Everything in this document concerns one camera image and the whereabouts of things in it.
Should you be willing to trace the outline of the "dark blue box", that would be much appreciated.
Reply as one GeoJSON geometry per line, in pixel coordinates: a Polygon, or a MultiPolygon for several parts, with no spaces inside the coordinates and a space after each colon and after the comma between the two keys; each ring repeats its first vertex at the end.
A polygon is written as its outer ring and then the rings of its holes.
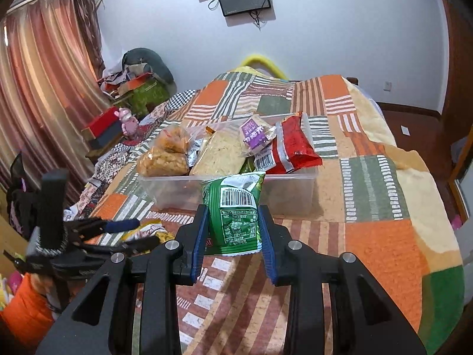
{"type": "Polygon", "coordinates": [[[122,135],[122,123],[117,120],[97,138],[88,141],[88,145],[92,150],[99,150],[106,147],[110,142],[115,140],[117,137],[121,137],[122,135]]]}

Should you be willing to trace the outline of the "yellow fried snack bag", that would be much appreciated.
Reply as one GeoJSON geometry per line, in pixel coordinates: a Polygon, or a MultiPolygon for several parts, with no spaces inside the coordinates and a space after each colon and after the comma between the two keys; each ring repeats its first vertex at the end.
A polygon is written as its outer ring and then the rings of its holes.
{"type": "Polygon", "coordinates": [[[138,159],[137,172],[145,177],[188,175],[185,154],[153,147],[138,159]]]}

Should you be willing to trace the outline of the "pale noodle snack bag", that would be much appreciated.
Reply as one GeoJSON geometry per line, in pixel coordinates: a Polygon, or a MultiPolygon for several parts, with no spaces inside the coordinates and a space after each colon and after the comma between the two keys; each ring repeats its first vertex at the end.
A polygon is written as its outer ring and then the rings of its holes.
{"type": "Polygon", "coordinates": [[[239,139],[229,131],[216,131],[199,154],[190,175],[235,175],[240,172],[244,162],[239,139]]]}

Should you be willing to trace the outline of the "wooden wardrobe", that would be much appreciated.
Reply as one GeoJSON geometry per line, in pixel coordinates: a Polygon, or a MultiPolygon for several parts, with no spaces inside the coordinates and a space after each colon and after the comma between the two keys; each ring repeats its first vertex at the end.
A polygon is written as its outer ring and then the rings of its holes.
{"type": "Polygon", "coordinates": [[[452,0],[442,3],[448,29],[448,76],[441,126],[450,146],[468,136],[472,127],[472,26],[452,0]]]}

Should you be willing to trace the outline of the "clear plastic storage box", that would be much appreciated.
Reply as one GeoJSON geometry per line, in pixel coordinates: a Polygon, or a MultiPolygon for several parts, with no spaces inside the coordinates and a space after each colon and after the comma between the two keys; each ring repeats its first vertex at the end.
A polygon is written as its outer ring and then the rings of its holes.
{"type": "Polygon", "coordinates": [[[252,209],[306,216],[321,160],[304,112],[193,128],[170,125],[137,160],[146,193],[160,209],[252,209]]]}

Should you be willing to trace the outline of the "red snack bag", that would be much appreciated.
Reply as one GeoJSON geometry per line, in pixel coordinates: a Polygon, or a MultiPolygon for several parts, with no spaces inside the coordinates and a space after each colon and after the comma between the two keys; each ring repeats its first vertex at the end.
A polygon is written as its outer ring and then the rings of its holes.
{"type": "Polygon", "coordinates": [[[254,167],[270,175],[285,175],[302,168],[318,167],[322,158],[302,129],[302,112],[286,117],[276,124],[276,137],[255,155],[254,167]]]}

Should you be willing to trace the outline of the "green storage bag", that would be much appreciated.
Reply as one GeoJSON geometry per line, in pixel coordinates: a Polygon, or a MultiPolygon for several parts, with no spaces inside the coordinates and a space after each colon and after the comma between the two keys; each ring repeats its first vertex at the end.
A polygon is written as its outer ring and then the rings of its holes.
{"type": "Polygon", "coordinates": [[[156,79],[148,79],[139,87],[120,97],[119,107],[130,109],[138,120],[151,113],[156,106],[170,98],[165,85],[156,79]]]}

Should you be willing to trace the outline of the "red box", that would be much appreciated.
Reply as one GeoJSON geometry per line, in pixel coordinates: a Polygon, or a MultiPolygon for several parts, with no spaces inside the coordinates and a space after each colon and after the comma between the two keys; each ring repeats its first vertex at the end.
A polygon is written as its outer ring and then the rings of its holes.
{"type": "Polygon", "coordinates": [[[85,126],[84,129],[82,129],[82,131],[80,131],[81,136],[85,140],[97,139],[118,120],[118,117],[115,114],[117,111],[118,109],[116,107],[111,106],[105,112],[95,117],[87,126],[85,126]]]}

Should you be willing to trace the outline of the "pink plush toy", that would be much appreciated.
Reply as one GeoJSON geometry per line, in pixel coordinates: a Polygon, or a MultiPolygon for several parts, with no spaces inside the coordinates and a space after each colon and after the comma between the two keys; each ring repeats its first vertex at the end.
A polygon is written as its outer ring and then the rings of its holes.
{"type": "Polygon", "coordinates": [[[136,134],[139,127],[139,122],[129,108],[121,107],[118,109],[118,111],[114,111],[114,115],[121,123],[121,129],[124,136],[132,137],[136,134]]]}

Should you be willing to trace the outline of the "orange snack bag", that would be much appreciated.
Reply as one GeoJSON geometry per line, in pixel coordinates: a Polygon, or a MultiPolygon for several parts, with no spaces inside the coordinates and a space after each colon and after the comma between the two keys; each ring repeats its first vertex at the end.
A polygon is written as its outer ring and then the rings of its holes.
{"type": "Polygon", "coordinates": [[[170,153],[185,154],[188,151],[190,134],[180,125],[171,124],[160,131],[155,146],[170,153]]]}

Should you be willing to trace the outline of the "white blue snack bag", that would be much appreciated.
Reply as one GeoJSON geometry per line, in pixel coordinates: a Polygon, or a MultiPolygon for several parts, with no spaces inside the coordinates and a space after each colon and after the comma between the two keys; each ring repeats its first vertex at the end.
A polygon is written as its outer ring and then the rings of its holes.
{"type": "Polygon", "coordinates": [[[190,142],[187,152],[188,167],[195,166],[200,151],[206,146],[208,140],[206,138],[194,139],[190,142]]]}

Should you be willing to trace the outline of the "green snack bag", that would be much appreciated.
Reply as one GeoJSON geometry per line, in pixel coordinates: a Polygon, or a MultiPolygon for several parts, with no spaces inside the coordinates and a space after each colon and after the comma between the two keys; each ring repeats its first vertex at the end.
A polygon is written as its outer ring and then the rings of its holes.
{"type": "Polygon", "coordinates": [[[264,172],[228,175],[204,182],[203,204],[209,210],[208,256],[240,256],[259,252],[258,206],[264,172]]]}

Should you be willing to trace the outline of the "patchwork striped bed blanket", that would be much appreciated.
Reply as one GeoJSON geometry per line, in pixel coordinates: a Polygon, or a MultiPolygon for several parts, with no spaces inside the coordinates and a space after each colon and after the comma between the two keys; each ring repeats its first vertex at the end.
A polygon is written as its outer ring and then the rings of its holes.
{"type": "MultiPolygon", "coordinates": [[[[357,255],[434,354],[459,322],[463,269],[437,185],[416,151],[404,151],[362,93],[339,75],[292,83],[249,68],[172,96],[151,121],[216,126],[261,114],[307,115],[321,167],[265,178],[261,201],[275,221],[316,251],[357,255]]],[[[177,290],[185,354],[280,354],[289,291],[253,254],[205,259],[192,287],[177,290]]]]}

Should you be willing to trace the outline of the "striped orange curtain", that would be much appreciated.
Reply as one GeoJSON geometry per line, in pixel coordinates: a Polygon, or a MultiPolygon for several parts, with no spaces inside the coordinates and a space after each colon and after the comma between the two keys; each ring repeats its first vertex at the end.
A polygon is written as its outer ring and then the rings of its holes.
{"type": "Polygon", "coordinates": [[[1,184],[21,154],[39,185],[56,168],[70,172],[77,201],[94,168],[82,129],[105,112],[74,0],[35,0],[1,20],[1,184]]]}

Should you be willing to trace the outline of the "purple rice cracker pack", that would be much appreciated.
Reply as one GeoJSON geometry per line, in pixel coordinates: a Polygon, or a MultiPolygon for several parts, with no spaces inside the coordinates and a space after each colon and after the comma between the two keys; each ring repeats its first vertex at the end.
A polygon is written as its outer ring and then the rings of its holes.
{"type": "Polygon", "coordinates": [[[239,126],[239,137],[246,156],[254,156],[276,138],[276,126],[253,114],[239,126]]]}

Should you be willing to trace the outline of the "grey plush pillow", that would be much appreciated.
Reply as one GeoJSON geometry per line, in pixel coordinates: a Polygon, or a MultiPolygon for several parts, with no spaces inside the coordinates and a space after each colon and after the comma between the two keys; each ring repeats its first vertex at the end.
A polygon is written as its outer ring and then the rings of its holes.
{"type": "Polygon", "coordinates": [[[174,83],[174,78],[161,57],[154,51],[138,47],[127,51],[122,57],[122,67],[134,75],[151,73],[160,82],[167,85],[174,83]]]}

